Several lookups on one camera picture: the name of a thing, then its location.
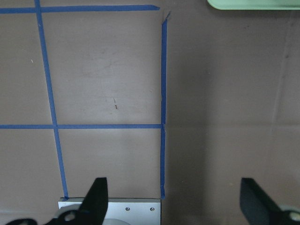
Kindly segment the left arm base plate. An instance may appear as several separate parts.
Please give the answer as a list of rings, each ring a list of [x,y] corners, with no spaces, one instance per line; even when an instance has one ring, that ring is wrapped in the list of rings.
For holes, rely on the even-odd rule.
[[[83,198],[58,201],[58,211],[63,206],[81,204]],[[147,198],[109,198],[104,225],[160,225],[161,201]]]

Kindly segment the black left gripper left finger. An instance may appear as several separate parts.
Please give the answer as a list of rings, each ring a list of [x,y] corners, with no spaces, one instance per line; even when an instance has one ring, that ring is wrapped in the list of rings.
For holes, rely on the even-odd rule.
[[[101,225],[108,209],[107,178],[96,178],[81,204],[63,206],[52,225]]]

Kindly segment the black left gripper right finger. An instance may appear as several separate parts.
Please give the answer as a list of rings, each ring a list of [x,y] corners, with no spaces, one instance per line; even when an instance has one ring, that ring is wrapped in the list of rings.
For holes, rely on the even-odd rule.
[[[288,225],[289,212],[278,205],[252,178],[240,183],[240,209],[250,225]]]

